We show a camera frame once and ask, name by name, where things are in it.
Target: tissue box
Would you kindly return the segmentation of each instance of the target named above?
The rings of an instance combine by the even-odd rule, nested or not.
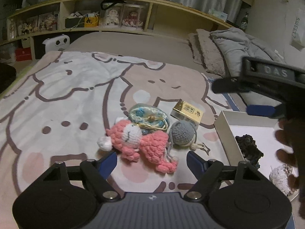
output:
[[[173,108],[170,115],[181,121],[192,122],[197,129],[201,122],[203,112],[194,107],[192,104],[189,104],[188,102],[180,99]]]
[[[228,15],[226,13],[221,12],[221,11],[217,11],[215,9],[209,9],[208,14],[212,15],[212,16],[215,16],[215,17],[223,20],[224,22],[226,22],[227,18],[228,18]]]

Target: finger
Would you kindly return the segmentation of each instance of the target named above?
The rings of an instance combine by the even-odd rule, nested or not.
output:
[[[279,149],[276,151],[276,156],[278,157],[279,161],[296,167],[295,155],[293,153],[288,153],[283,149]]]
[[[284,125],[287,123],[287,119],[283,118],[283,119],[279,119],[279,127],[280,129],[284,129]]]
[[[277,130],[274,133],[276,140],[283,145],[289,146],[288,140],[286,139],[285,132],[283,130]]]
[[[300,186],[299,178],[294,175],[288,176],[288,185],[293,189],[298,189]]]

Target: logo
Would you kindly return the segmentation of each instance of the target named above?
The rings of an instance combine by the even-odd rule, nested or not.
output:
[[[155,200],[157,197],[155,196],[155,195],[150,195],[149,197],[148,197],[150,200]]]
[[[295,74],[293,70],[282,68],[274,65],[257,64],[257,72],[261,74],[266,74],[271,77],[280,77],[288,80],[295,80]]]

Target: blue fabric pouch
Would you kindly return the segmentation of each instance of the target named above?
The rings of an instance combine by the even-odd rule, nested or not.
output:
[[[128,119],[141,128],[143,135],[157,130],[167,132],[170,125],[166,113],[157,107],[144,103],[138,103],[131,107],[128,112]]]

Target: gray blanket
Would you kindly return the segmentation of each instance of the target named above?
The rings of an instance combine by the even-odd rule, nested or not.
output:
[[[238,28],[231,27],[227,30],[216,30],[211,32],[210,35],[221,50],[230,75],[233,77],[239,75],[243,56],[257,57],[284,63],[266,43],[251,35],[245,34]],[[276,106],[280,103],[254,92],[242,93],[241,95],[248,105]]]

